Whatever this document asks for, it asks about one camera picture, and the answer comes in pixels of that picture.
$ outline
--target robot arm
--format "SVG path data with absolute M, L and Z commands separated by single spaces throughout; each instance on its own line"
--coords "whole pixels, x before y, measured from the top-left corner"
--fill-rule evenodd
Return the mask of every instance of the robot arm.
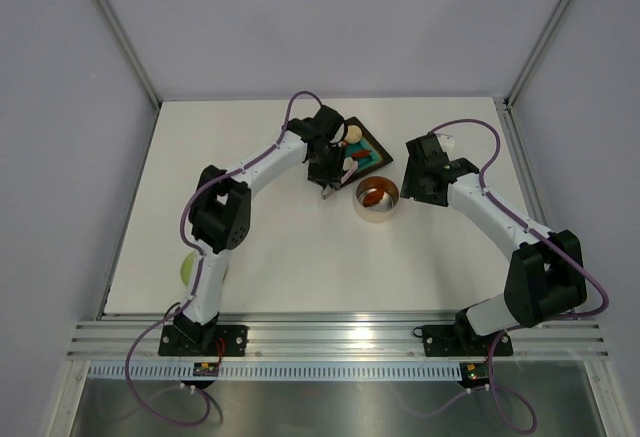
M 488 199 L 477 167 L 464 158 L 449 160 L 433 133 L 407 142 L 407 149 L 401 196 L 462 212 L 510 261 L 504 293 L 458 313 L 454 324 L 458 338 L 473 340 L 517 325 L 533 327 L 584 303 L 584 277 Z M 556 234 L 491 193 L 529 228 L 548 236 L 582 264 L 580 242 L 571 232 Z
M 269 147 L 266 147 L 246 162 L 240 162 L 239 167 L 244 167 L 268 149 Z M 192 217 L 194 234 L 198 235 L 198 243 L 205 249 L 205 255 L 202 262 L 202 276 L 198 284 L 197 292 L 195 292 L 195 297 L 191 305 L 184 311 L 186 318 L 192 322 L 204 325 L 218 315 L 222 279 L 227 271 L 232 249 L 240 245 L 249 231 L 250 206 L 247 205 L 248 200 L 255 198 L 267 184 L 275 180 L 280 174 L 304 162 L 306 155 L 307 144 L 305 144 L 298 135 L 287 131 L 280 146 L 273 149 L 266 158 L 260 160 L 251 166 L 250 169 L 237 175 L 233 179 L 234 182 L 229 191 L 236 195 L 232 196 L 227 194 L 227 203 L 235 206 L 239 211 L 235 214 L 234 223 L 232 223 L 229 228 L 225 248 L 220 248 L 221 245 L 219 245 L 216 246 L 214 250 L 211 244 L 215 245 L 215 239 L 210 235 L 213 232 L 207 233 L 205 229 L 203 229 L 203 226 L 207 224 L 214 224 L 213 222 L 209 222 L 213 217 L 212 212 L 206 213 L 206 215 L 199 215 L 195 219 Z M 224 205 L 218 198 L 216 198 L 215 201 L 214 205 L 218 203 Z M 181 302 L 182 305 L 186 303 L 187 296 L 194 295 L 193 285 L 196 271 L 197 267 L 194 266 L 191 271 L 186 295 Z
M 272 144 L 236 167 L 245 169 L 203 192 L 191 207 L 192 234 L 204 249 L 198 288 L 191 270 L 182 300 L 192 302 L 174 318 L 174 327 L 194 349 L 210 347 L 218 319 L 222 280 L 233 249 L 246 238 L 251 224 L 251 200 L 289 168 L 308 162 L 307 179 L 323 189 L 338 190 L 343 174 L 345 149 L 336 145 L 345 133 L 344 118 L 330 107 L 304 120 L 293 119 L 279 145 Z M 202 172 L 198 188 L 225 174 L 210 165 Z

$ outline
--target bowl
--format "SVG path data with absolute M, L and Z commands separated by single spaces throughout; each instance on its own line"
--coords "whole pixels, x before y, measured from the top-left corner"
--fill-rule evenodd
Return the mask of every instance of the bowl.
M 365 207 L 365 197 L 373 192 L 382 191 L 378 202 Z M 356 188 L 353 205 L 356 213 L 367 222 L 380 223 L 389 220 L 396 210 L 400 192 L 392 181 L 373 175 L 367 177 Z

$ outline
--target cable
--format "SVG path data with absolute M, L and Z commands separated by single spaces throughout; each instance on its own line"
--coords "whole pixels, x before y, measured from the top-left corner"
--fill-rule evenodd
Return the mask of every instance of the cable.
M 418 412 L 417 410 L 413 410 L 411 407 L 409 407 L 409 405 L 402 399 L 402 396 L 398 393 L 397 389 L 393 386 L 393 384 L 389 384 L 389 385 L 391 386 L 391 390 L 395 394 L 396 400 L 398 401 L 400 406 L 405 410 L 405 412 L 415 417 L 416 419 L 432 419 L 433 417 L 437 417 L 438 415 L 442 414 L 445 410 L 447 410 L 449 407 L 451 407 L 453 404 L 455 404 L 461 398 L 466 397 L 467 395 L 473 392 L 480 392 L 482 390 L 487 390 L 486 387 L 484 386 L 473 387 L 471 389 L 463 390 L 462 392 L 451 397 L 439 409 L 436 409 L 432 412 L 424 413 L 424 412 Z
M 155 411 L 154 409 L 152 409 L 151 407 L 149 407 L 149 405 L 147 405 L 147 403 L 140 396 L 140 394 L 138 394 L 138 391 L 136 390 L 135 386 L 133 385 L 133 380 L 131 379 L 131 369 L 130 369 L 131 358 L 133 357 L 133 353 L 135 352 L 136 347 L 140 344 L 140 342 L 142 342 L 142 339 L 144 339 L 149 334 L 149 332 L 154 330 L 156 327 L 159 327 L 159 326 L 163 325 L 165 322 L 168 322 L 169 320 L 173 319 L 174 317 L 182 314 L 187 308 L 189 308 L 189 306 L 191 305 L 191 302 L 193 302 L 193 298 L 196 296 L 196 291 L 198 290 L 198 286 L 200 285 L 200 278 L 202 276 L 202 262 L 203 262 L 203 257 L 205 255 L 205 252 L 204 252 L 204 249 L 202 247 L 200 247 L 197 243 L 192 242 L 191 240 L 189 240 L 189 238 L 187 237 L 186 231 L 185 231 L 186 223 L 187 223 L 187 217 L 189 215 L 189 211 L 191 210 L 191 206 L 196 201 L 196 199 L 198 197 L 200 197 L 200 195 L 202 195 L 202 193 L 204 191 L 206 191 L 207 189 L 209 189 L 212 186 L 216 185 L 218 182 L 221 182 L 221 181 L 223 181 L 225 179 L 228 179 L 230 177 L 238 175 L 241 172 L 244 172 L 246 169 L 248 169 L 248 168 L 252 167 L 253 165 L 255 165 L 256 163 L 260 162 L 267 155 L 269 155 L 271 152 L 273 152 L 278 147 L 278 145 L 280 145 L 280 143 L 282 142 L 282 139 L 284 139 L 284 135 L 285 135 L 285 133 L 287 131 L 287 124 L 289 123 L 289 116 L 291 115 L 291 108 L 293 107 L 293 103 L 295 102 L 295 100 L 298 97 L 300 97 L 302 95 L 308 95 L 308 96 L 312 97 L 313 99 L 315 99 L 315 101 L 318 102 L 318 104 L 322 105 L 322 101 L 314 93 L 309 92 L 307 90 L 302 90 L 300 92 L 296 92 L 291 97 L 291 99 L 289 99 L 289 104 L 287 105 L 287 111 L 285 113 L 284 122 L 282 124 L 281 129 L 280 129 L 280 135 L 276 139 L 275 144 L 271 145 L 271 147 L 269 147 L 267 150 L 265 150 L 262 154 L 260 154 L 255 159 L 251 160 L 247 165 L 244 166 L 244 168 L 239 168 L 239 169 L 236 169 L 236 170 L 232 170 L 231 172 L 227 172 L 226 174 L 221 175 L 220 177 L 216 177 L 215 179 L 212 179 L 209 182 L 207 182 L 204 185 L 202 185 L 202 187 L 198 188 L 195 191 L 195 193 L 191 196 L 191 198 L 187 202 L 187 205 L 185 205 L 184 210 L 182 211 L 182 216 L 180 217 L 180 238 L 182 239 L 182 242 L 184 242 L 184 244 L 187 247 L 190 247 L 190 248 L 194 249 L 196 252 L 198 252 L 198 255 L 200 257 L 200 258 L 198 258 L 198 266 L 196 268 L 196 273 L 195 273 L 195 276 L 194 276 L 194 279 L 193 279 L 193 286 L 191 287 L 191 295 L 189 295 L 189 297 L 186 299 L 186 302 L 183 305 L 181 305 L 180 307 L 178 307 L 178 309 L 175 312 L 170 313 L 168 315 L 165 315 L 162 319 L 160 319 L 159 321 L 151 324 L 148 328 L 146 328 L 138 336 L 138 338 L 133 342 L 133 344 L 131 345 L 131 348 L 129 349 L 129 352 L 127 352 L 127 357 L 125 358 L 125 361 L 124 361 L 124 377 L 125 377 L 125 381 L 127 383 L 127 387 L 129 387 L 129 390 L 131 391 L 131 394 L 133 395 L 133 398 L 136 400 L 136 402 L 138 402 L 140 407 L 145 412 L 153 415 L 154 417 L 156 417 L 159 420 L 162 420 L 163 422 L 166 422 L 168 424 L 172 424 L 172 425 L 175 425 L 175 426 L 178 426 L 178 427 L 196 427 L 196 426 L 200 425 L 201 423 L 203 423 L 207 419 L 207 417 L 209 416 L 209 412 L 211 411 L 211 404 L 209 402 L 209 399 L 206 397 L 206 395 L 208 395 L 208 394 L 206 394 L 206 392 L 196 388 L 194 390 L 196 392 L 198 392 L 198 394 L 201 395 L 202 398 L 207 403 L 207 411 L 206 411 L 205 415 L 202 418 L 198 419 L 197 421 L 193 421 L 193 422 L 185 422 L 185 421 L 174 420 L 174 419 L 171 419 L 169 417 L 165 417 L 161 413 L 159 413 L 159 412 Z
M 179 306 L 180 306 L 180 302 L 176 302 L 176 303 L 172 304 L 171 307 L 169 307 L 167 309 L 167 311 L 164 313 L 163 317 L 166 317 L 167 315 L 169 315 L 173 309 L 175 309 L 176 307 L 179 307 Z
M 175 385 L 171 385 L 171 387 L 166 387 L 164 389 L 160 389 L 159 391 L 155 392 L 154 394 L 151 394 L 149 397 L 147 397 L 147 402 L 153 402 L 155 401 L 158 397 L 168 393 L 168 392 L 172 392 L 172 391 L 176 391 L 176 390 L 184 390 L 184 387 L 179 386 L 178 384 Z M 96 402 L 96 404 L 98 405 L 98 414 L 100 415 L 100 417 L 102 418 L 102 420 L 105 421 L 105 423 L 109 424 L 109 425 L 113 425 L 113 424 L 119 424 L 120 422 L 124 422 L 127 419 L 130 419 L 131 417 L 133 417 L 140 409 L 142 409 L 142 407 L 140 407 L 139 405 L 134 407 L 133 409 L 131 409 L 130 411 L 126 412 L 125 414 L 123 414 L 120 417 L 116 417 L 114 419 L 105 417 L 103 415 L 103 412 L 101 412 L 101 408 L 104 407 L 104 405 L 101 405 L 99 402 Z M 218 410 L 219 413 L 221 413 L 222 411 L 220 410 L 217 402 L 214 404 L 214 406 L 216 406 L 216 410 Z
M 220 407 L 220 405 L 218 405 L 218 402 L 216 402 L 216 399 L 214 399 L 211 394 L 209 394 L 208 392 L 205 392 L 205 394 L 207 394 L 207 398 L 211 401 L 211 405 L 215 407 L 216 411 L 218 411 L 218 415 L 220 416 L 220 422 L 218 422 L 217 425 L 222 425 L 222 423 L 224 422 L 222 408 Z
M 557 316 L 554 320 L 556 320 L 556 319 L 557 320 L 576 319 L 576 318 L 580 318 L 580 317 L 593 317 L 593 316 L 596 316 L 596 315 L 601 314 L 602 312 L 604 312 L 609 307 L 609 295 L 607 294 L 607 291 L 604 289 L 604 287 L 600 284 L 600 282 L 598 282 L 596 280 L 596 278 L 594 276 L 592 276 L 584 267 L 582 267 L 575 260 L 573 260 L 569 255 L 567 255 L 562 249 L 560 249 L 557 245 L 555 245 L 553 242 L 551 242 L 547 237 L 543 236 L 536 229 L 530 228 L 529 224 L 525 220 L 521 219 L 517 214 L 512 212 L 507 206 L 505 206 L 502 202 L 500 202 L 491 193 L 491 191 L 489 191 L 489 189 L 487 187 L 487 184 L 486 184 L 486 181 L 485 181 L 485 173 L 487 172 L 487 169 L 489 169 L 489 167 L 491 167 L 491 165 L 498 158 L 498 154 L 500 153 L 500 147 L 501 147 L 500 135 L 498 134 L 496 129 L 492 125 L 490 125 L 490 124 L 488 124 L 486 122 L 483 122 L 481 120 L 477 120 L 477 119 L 458 119 L 458 120 L 452 120 L 450 122 L 445 122 L 444 124 L 438 125 L 438 126 L 434 127 L 433 129 L 431 129 L 431 132 L 435 133 L 436 131 L 438 131 L 438 130 L 444 128 L 444 127 L 449 127 L 450 125 L 468 124 L 468 123 L 470 123 L 470 124 L 478 124 L 478 125 L 481 125 L 481 126 L 487 128 L 487 129 L 489 129 L 489 131 L 493 134 L 493 137 L 494 137 L 495 142 L 496 142 L 496 147 L 495 147 L 495 150 L 493 152 L 493 155 L 487 161 L 487 163 L 484 164 L 484 166 L 480 169 L 480 174 L 478 175 L 478 180 L 480 181 L 480 186 L 482 187 L 482 191 L 487 196 L 487 198 L 493 203 L 493 205 L 495 205 L 498 209 L 500 209 L 508 217 L 513 219 L 515 222 L 517 222 L 518 225 L 520 225 L 523 229 L 525 229 L 525 231 L 530 232 L 531 235 L 533 235 L 535 238 L 540 240 L 540 242 L 543 242 L 556 255 L 558 255 L 561 259 L 563 259 L 565 262 L 567 262 L 576 271 L 578 271 L 580 273 L 580 275 L 582 275 L 598 291 L 598 293 L 602 297 L 602 303 L 600 304 L 600 306 L 598 308 L 596 308 L 594 310 L 591 310 L 591 311 L 588 311 L 588 312 L 562 314 L 562 315 Z M 512 327 L 512 328 L 507 329 L 507 330 L 515 330 L 515 329 L 518 329 L 518 328 L 520 328 L 520 326 Z M 503 386 L 503 385 L 498 385 L 498 384 L 495 383 L 494 371 L 493 371 L 493 356 L 495 354 L 495 350 L 496 350 L 496 347 L 498 345 L 498 342 L 500 342 L 500 339 L 502 339 L 502 337 L 506 334 L 506 332 L 507 332 L 506 330 L 502 330 L 502 331 L 498 332 L 498 334 L 496 335 L 496 338 L 493 340 L 493 343 L 491 344 L 491 347 L 489 348 L 489 355 L 488 355 L 488 358 L 487 358 L 487 362 L 488 362 L 488 365 L 489 365 L 489 388 L 491 390 L 491 395 L 493 396 L 493 400 L 494 400 L 494 402 L 496 404 L 496 408 L 498 409 L 498 413 L 500 414 L 500 417 L 502 418 L 504 423 L 507 425 L 507 427 L 509 427 L 511 430 L 513 430 L 514 432 L 516 432 L 518 434 L 530 435 L 530 434 L 534 433 L 536 431 L 537 427 L 538 427 L 538 416 L 536 415 L 536 412 L 535 412 L 533 406 L 531 405 L 531 403 L 529 403 L 527 401 L 527 399 L 525 399 L 525 397 L 522 394 L 520 394 L 519 392 L 517 392 L 516 390 L 511 389 L 511 388 L 506 387 L 506 386 Z M 502 410 L 502 406 L 500 405 L 500 402 L 498 401 L 497 392 L 505 392 L 505 393 L 513 395 L 515 398 L 520 400 L 520 402 L 522 402 L 527 407 L 527 409 L 529 409 L 529 412 L 531 413 L 531 420 L 532 420 L 531 427 L 529 427 L 528 429 L 523 429 L 521 427 L 517 427 L 513 422 L 511 422 L 509 420 L 507 415 Z
M 600 304 L 600 306 L 597 309 L 594 309 L 594 310 L 591 310 L 591 311 L 588 311 L 588 312 L 579 312 L 579 313 L 575 313 L 575 314 L 567 314 L 566 316 L 565 315 L 558 316 L 558 318 L 560 318 L 560 319 L 575 319 L 575 318 L 579 318 L 579 317 L 593 317 L 593 316 L 601 314 L 602 312 L 607 310 L 607 308 L 609 307 L 609 294 L 607 294 L 607 291 L 604 289 L 604 287 L 602 287 L 600 282 L 598 282 L 596 280 L 596 278 L 593 275 L 591 275 L 584 267 L 582 267 L 575 260 L 573 260 L 571 257 L 569 257 L 562 249 L 560 249 L 557 245 L 555 245 L 553 242 L 551 242 L 547 237 L 542 235 L 536 229 L 529 228 L 529 224 L 525 220 L 521 219 L 517 214 L 512 212 L 507 206 L 505 206 L 502 202 L 500 202 L 491 193 L 490 190 L 488 190 L 487 183 L 485 181 L 485 173 L 487 172 L 489 167 L 491 167 L 491 165 L 493 165 L 493 163 L 498 158 L 498 154 L 500 153 L 500 148 L 501 148 L 500 135 L 498 134 L 496 129 L 493 128 L 493 126 L 491 126 L 490 124 L 487 124 L 486 122 L 483 122 L 481 120 L 477 120 L 477 119 L 458 119 L 458 120 L 452 120 L 450 122 L 445 122 L 444 124 L 438 125 L 438 126 L 434 127 L 433 129 L 431 129 L 431 132 L 435 133 L 437 130 L 440 130 L 440 129 L 444 128 L 444 127 L 449 127 L 450 125 L 469 124 L 469 123 L 470 124 L 478 124 L 478 125 L 481 125 L 481 126 L 487 128 L 487 129 L 489 129 L 489 131 L 493 134 L 493 137 L 494 137 L 494 139 L 496 141 L 496 148 L 495 148 L 495 150 L 493 152 L 493 155 L 487 161 L 487 163 L 484 164 L 484 166 L 482 166 L 482 168 L 480 169 L 480 174 L 478 175 L 478 180 L 480 181 L 480 186 L 482 187 L 482 190 L 485 193 L 485 195 L 487 196 L 487 198 L 491 201 L 491 203 L 493 203 L 493 205 L 498 207 L 498 209 L 500 209 L 507 216 L 509 216 L 511 219 L 513 219 L 523 229 L 525 229 L 526 231 L 530 232 L 531 235 L 533 235 L 535 238 L 540 240 L 540 242 L 543 242 L 555 254 L 557 254 L 562 260 L 567 262 L 571 267 L 573 267 L 576 271 L 578 271 L 580 273 L 580 275 L 582 275 L 598 291 L 598 293 L 602 297 L 602 303 Z

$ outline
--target green ball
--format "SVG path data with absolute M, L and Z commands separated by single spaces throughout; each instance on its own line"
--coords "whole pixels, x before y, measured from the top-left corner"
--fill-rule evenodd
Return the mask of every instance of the green ball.
M 191 277 L 191 271 L 193 270 L 193 264 L 196 262 L 196 252 L 190 252 L 182 261 L 180 266 L 180 279 L 186 286 L 189 285 L 189 278 Z

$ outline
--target mounting plate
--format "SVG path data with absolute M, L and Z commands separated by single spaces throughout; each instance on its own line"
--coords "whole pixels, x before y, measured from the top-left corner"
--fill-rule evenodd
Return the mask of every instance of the mounting plate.
M 473 344 L 463 347 L 462 343 L 453 335 L 453 325 L 424 325 L 414 329 L 414 335 L 422 339 L 424 355 L 427 357 L 487 357 L 489 347 L 493 343 L 496 334 L 482 337 Z M 513 346 L 511 338 L 498 342 L 494 352 L 495 357 L 511 357 Z
M 244 357 L 244 349 L 247 346 L 247 332 L 245 325 L 223 325 L 215 327 L 213 342 L 222 339 L 226 345 L 225 357 Z M 165 325 L 162 328 L 158 355 L 162 357 L 217 357 L 218 349 L 215 344 L 204 352 L 188 340 L 173 325 Z

